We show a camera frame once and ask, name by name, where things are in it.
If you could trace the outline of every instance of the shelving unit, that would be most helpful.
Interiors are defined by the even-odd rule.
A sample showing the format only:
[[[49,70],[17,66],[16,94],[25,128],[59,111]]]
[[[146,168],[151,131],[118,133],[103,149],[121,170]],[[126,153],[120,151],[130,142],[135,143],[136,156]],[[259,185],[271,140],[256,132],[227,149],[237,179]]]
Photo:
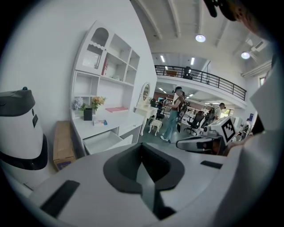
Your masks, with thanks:
[[[130,107],[139,64],[139,55],[112,30],[96,21],[81,43],[76,58],[71,102],[82,97],[91,104],[91,97],[106,97],[109,107]],[[72,118],[83,115],[71,110]]]

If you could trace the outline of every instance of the potted plant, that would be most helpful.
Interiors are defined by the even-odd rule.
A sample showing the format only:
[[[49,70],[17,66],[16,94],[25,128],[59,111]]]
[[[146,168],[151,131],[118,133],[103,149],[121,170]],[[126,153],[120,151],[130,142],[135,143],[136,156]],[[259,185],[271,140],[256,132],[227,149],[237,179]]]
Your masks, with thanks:
[[[82,97],[75,98],[72,102],[72,110],[80,110],[84,112],[84,121],[92,121],[93,114],[95,114],[96,110],[99,106],[105,103],[106,98],[100,96],[94,96],[92,98],[91,106],[88,107],[86,103],[84,103]]]
[[[105,104],[106,97],[101,97],[101,96],[94,96],[92,97],[92,102],[91,102],[91,107],[94,110],[94,114],[96,110],[99,108],[99,106]]]

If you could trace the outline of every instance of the blue jeans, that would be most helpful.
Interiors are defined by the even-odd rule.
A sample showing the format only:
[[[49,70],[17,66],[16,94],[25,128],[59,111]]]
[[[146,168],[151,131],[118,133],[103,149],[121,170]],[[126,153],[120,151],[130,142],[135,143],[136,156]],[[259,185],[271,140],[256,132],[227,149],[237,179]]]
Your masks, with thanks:
[[[176,119],[178,117],[178,111],[177,110],[171,110],[170,111],[170,117],[169,117],[169,125],[168,125],[168,128],[164,134],[164,139],[166,140],[169,140],[170,137],[172,136],[172,132],[173,132],[173,129],[176,125]]]

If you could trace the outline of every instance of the railing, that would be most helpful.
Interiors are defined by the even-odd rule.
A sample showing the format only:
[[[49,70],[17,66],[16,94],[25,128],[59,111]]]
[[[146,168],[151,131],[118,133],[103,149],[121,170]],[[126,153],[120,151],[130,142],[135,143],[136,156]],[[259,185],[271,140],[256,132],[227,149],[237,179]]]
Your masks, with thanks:
[[[160,76],[180,77],[188,80],[205,83],[213,87],[217,87],[221,90],[227,91],[230,94],[240,98],[241,100],[245,100],[246,90],[234,83],[231,83],[228,80],[225,80],[213,74],[199,71],[196,69],[188,69],[178,66],[166,66],[166,67],[168,69],[166,69],[165,66],[156,65],[155,66],[156,74]]]

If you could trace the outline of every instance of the floor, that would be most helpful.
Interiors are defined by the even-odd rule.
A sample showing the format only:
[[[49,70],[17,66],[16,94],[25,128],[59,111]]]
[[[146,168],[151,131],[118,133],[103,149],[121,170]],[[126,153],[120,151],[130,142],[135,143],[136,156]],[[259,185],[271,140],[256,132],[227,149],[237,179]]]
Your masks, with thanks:
[[[162,123],[163,123],[163,126],[160,128],[160,131],[155,136],[155,132],[156,132],[157,127],[154,127],[154,129],[151,130],[150,133],[148,133],[149,130],[150,130],[150,125],[149,125],[149,120],[148,120],[146,125],[145,125],[144,131],[143,131],[143,136],[142,137],[139,136],[138,143],[145,142],[145,143],[155,143],[155,144],[158,144],[158,145],[169,144],[169,142],[164,141],[160,138],[161,135],[166,131],[166,129],[168,127],[169,120],[166,116],[162,120]],[[182,130],[181,133],[179,133],[178,130],[177,130],[177,127],[174,128],[172,137],[170,139],[170,143],[172,145],[175,146],[176,141],[190,136],[190,134],[187,132],[187,130],[184,131],[183,129],[184,129],[184,125],[181,129]]]

